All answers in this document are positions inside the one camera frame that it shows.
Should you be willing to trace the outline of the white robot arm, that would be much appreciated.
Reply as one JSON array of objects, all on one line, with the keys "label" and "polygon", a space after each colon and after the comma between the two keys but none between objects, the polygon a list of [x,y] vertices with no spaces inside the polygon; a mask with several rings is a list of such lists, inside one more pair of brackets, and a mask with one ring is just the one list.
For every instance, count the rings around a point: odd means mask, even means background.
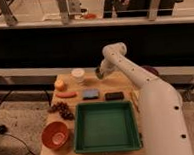
[{"label": "white robot arm", "polygon": [[106,45],[104,59],[95,72],[103,79],[119,69],[138,88],[145,155],[193,155],[180,93],[159,76],[128,60],[126,53],[123,42]]}]

